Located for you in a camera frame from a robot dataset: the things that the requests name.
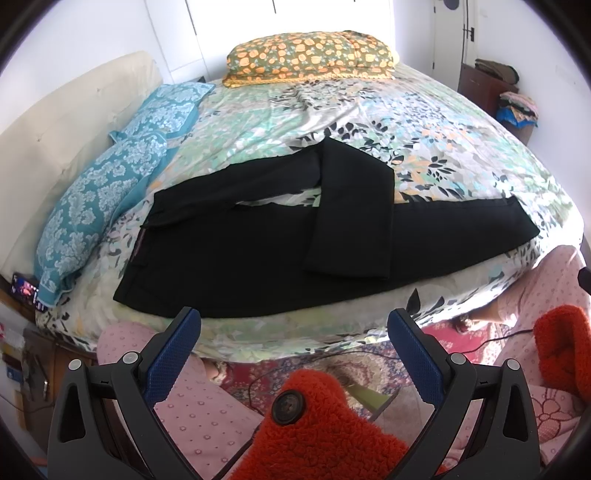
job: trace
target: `red patterned rug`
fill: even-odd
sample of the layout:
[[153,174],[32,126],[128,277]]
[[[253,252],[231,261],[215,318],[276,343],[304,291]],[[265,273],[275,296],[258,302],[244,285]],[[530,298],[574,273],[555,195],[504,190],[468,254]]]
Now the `red patterned rug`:
[[[476,332],[459,334],[449,322],[441,322],[424,329],[436,337],[448,352],[467,352],[478,348],[490,338],[502,336],[503,327],[489,324]],[[473,363],[490,364],[502,348],[502,342],[490,342],[466,357]],[[221,387],[245,405],[266,412],[290,374],[298,368],[314,368],[330,373],[341,383],[354,381],[377,392],[392,395],[411,380],[397,360],[390,342],[364,345],[351,351],[295,356],[258,364],[224,365]],[[369,416],[354,398],[349,404],[360,415]]]

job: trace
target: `upholstered headboard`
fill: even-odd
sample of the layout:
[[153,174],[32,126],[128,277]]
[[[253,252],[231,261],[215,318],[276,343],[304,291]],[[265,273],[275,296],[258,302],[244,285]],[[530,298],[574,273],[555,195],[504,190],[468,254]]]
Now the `upholstered headboard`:
[[55,90],[0,135],[0,274],[8,281],[33,273],[56,202],[161,83],[150,55],[132,53]]

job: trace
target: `blue cloth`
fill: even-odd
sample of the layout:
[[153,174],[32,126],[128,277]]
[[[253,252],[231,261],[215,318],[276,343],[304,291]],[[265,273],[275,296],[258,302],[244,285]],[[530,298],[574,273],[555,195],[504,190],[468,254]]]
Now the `blue cloth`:
[[74,286],[92,249],[117,217],[136,205],[170,161],[159,131],[123,139],[74,181],[54,207],[35,255],[38,300],[48,307]]
[[211,83],[184,82],[161,85],[144,101],[123,131],[112,131],[115,142],[160,130],[166,138],[189,133],[199,117],[199,104],[214,88]]
[[511,125],[515,125],[517,128],[523,128],[526,125],[536,124],[535,120],[528,119],[518,122],[515,118],[515,114],[508,107],[499,108],[496,113],[496,121],[502,122],[503,120],[509,122]]

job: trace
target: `floral bedsheet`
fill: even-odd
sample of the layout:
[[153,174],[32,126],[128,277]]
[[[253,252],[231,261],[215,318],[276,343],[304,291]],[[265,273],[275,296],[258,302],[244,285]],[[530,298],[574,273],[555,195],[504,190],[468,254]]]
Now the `floral bedsheet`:
[[[172,162],[147,196],[95,249],[76,288],[37,323],[92,351],[109,324],[132,320],[163,330],[170,319],[113,301],[154,193],[254,158],[286,155],[330,135],[395,171],[396,202],[516,195],[540,229],[526,245],[474,267],[356,300],[267,317],[204,319],[196,352],[228,361],[354,347],[387,337],[388,313],[406,307],[421,326],[483,306],[560,244],[579,245],[583,221],[552,175],[482,110],[437,81],[399,65],[393,80],[324,80],[228,89],[217,82],[192,131],[169,142]],[[320,189],[271,201],[317,205]],[[399,229],[412,228],[401,225]],[[433,231],[429,255],[445,255]]]

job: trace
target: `orange fuzzy fabric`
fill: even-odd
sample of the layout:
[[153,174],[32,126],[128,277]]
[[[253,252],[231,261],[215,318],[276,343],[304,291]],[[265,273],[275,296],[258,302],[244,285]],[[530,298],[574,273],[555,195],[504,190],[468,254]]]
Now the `orange fuzzy fabric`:
[[591,325],[580,307],[562,305],[534,325],[542,378],[591,402]]
[[304,414],[284,427],[267,414],[231,480],[384,480],[408,450],[351,410],[328,374],[298,370],[285,390],[302,393]]

